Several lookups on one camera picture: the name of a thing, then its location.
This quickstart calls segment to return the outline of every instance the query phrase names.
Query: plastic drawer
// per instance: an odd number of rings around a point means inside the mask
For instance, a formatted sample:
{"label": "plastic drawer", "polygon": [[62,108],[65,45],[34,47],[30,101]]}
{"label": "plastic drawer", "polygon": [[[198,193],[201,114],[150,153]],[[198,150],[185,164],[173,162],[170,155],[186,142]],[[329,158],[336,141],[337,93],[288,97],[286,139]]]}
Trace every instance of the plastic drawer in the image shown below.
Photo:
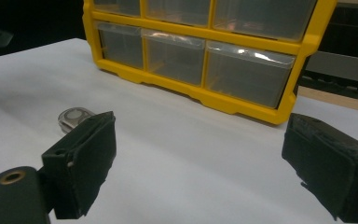
{"label": "plastic drawer", "polygon": [[97,22],[103,57],[116,63],[143,69],[141,28],[108,22]]}
{"label": "plastic drawer", "polygon": [[147,18],[203,26],[208,24],[210,0],[146,0]]}
{"label": "plastic drawer", "polygon": [[139,0],[93,0],[96,10],[133,17],[141,16]]}
{"label": "plastic drawer", "polygon": [[208,41],[206,88],[275,108],[295,57]]}
{"label": "plastic drawer", "polygon": [[216,0],[213,28],[299,41],[317,0]]}
{"label": "plastic drawer", "polygon": [[146,40],[148,72],[200,85],[205,40],[146,29],[142,36]]}

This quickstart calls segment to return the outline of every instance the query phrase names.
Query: white table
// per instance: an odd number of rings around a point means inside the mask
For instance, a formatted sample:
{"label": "white table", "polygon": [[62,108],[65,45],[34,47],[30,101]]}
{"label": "white table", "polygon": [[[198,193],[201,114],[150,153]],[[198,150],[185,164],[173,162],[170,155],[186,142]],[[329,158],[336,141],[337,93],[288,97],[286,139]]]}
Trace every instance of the white table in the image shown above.
{"label": "white table", "polygon": [[[52,223],[341,223],[282,159],[286,124],[102,72],[79,39],[0,57],[0,173],[40,168],[74,106],[114,110],[117,157],[89,214]],[[294,111],[358,139],[356,110],[298,97]]]}

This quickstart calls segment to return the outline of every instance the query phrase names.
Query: table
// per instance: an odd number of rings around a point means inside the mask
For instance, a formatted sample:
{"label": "table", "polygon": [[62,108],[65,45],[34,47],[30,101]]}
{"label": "table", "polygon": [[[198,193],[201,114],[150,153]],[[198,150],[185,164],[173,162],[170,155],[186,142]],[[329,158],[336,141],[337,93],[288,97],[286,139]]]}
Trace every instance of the table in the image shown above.
{"label": "table", "polygon": [[[281,157],[286,123],[224,114],[100,71],[72,39],[0,57],[0,173],[63,137],[75,106],[117,117],[117,156],[89,214],[52,223],[341,223]],[[299,96],[294,112],[358,139],[358,111]]]}

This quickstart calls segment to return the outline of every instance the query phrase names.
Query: transparent drawer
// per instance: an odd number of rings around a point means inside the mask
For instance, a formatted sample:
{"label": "transparent drawer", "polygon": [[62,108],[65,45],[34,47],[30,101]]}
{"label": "transparent drawer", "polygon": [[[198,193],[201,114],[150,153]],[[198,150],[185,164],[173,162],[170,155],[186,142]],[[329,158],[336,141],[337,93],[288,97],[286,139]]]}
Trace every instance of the transparent drawer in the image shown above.
{"label": "transparent drawer", "polygon": [[207,26],[210,0],[146,0],[146,17],[161,21]]}
{"label": "transparent drawer", "polygon": [[140,17],[140,0],[94,0],[95,9],[120,15]]}
{"label": "transparent drawer", "polygon": [[207,41],[206,88],[275,108],[295,57]]}
{"label": "transparent drawer", "polygon": [[103,57],[135,68],[144,68],[141,28],[97,22]]}
{"label": "transparent drawer", "polygon": [[317,0],[216,0],[213,28],[298,41]]}
{"label": "transparent drawer", "polygon": [[148,72],[200,85],[205,40],[146,29],[142,36],[146,41]]}

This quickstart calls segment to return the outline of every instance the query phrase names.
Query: yellow frame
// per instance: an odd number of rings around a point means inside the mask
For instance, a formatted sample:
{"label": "yellow frame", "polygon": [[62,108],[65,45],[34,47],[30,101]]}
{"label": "yellow frame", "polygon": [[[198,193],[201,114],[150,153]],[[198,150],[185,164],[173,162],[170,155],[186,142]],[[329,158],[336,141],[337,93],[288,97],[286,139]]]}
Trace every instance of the yellow frame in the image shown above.
{"label": "yellow frame", "polygon": [[[115,73],[119,77],[135,83],[154,84],[169,90],[181,92],[194,99],[200,100],[203,105],[226,112],[228,114],[239,113],[273,124],[280,124],[288,120],[296,102],[294,89],[296,87],[296,82],[300,75],[301,69],[307,57],[316,52],[316,50],[319,48],[324,31],[337,4],[337,0],[318,0],[311,15],[310,23],[303,39],[300,42],[289,42],[216,31],[212,29],[213,13],[210,13],[208,27],[205,28],[169,23],[166,21],[153,21],[145,17],[145,1],[140,1],[141,17],[133,18],[96,11],[92,0],[85,0],[83,23],[87,40],[91,46],[93,60],[98,67],[103,70]],[[213,11],[214,7],[215,0],[211,0],[211,12]],[[94,22],[96,21],[109,21],[119,24],[139,26],[142,28],[161,30],[179,35],[192,35],[195,37],[246,46],[254,49],[264,49],[291,54],[296,56],[296,60],[288,78],[287,84],[284,88],[282,99],[280,100],[278,107],[270,108],[252,102],[239,100],[213,91],[208,91],[203,88],[203,84],[201,84],[200,87],[196,87],[180,81],[175,81],[147,73],[145,69],[139,70],[120,63],[108,61],[103,58],[99,32],[94,26]],[[207,62],[207,57],[208,54],[206,54],[205,57],[206,59],[204,62],[204,74],[202,75],[202,83],[204,83],[205,79],[205,65]]]}

